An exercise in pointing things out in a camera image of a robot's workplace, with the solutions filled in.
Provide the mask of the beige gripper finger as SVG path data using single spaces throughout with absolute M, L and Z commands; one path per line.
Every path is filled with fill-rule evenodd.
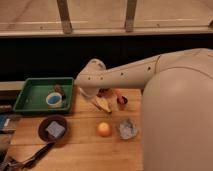
M 107 113 L 111 113 L 112 112 L 112 110 L 109 107 L 109 103 L 108 103 L 108 101 L 105 98 L 96 97 L 95 100 L 96 100 L 98 106 L 101 107 L 104 111 L 106 111 Z

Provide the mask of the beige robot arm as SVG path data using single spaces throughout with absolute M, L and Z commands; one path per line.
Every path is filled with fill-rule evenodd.
M 75 83 L 88 98 L 101 88 L 142 91 L 144 171 L 213 171 L 213 49 L 164 53 L 112 69 L 92 59 Z

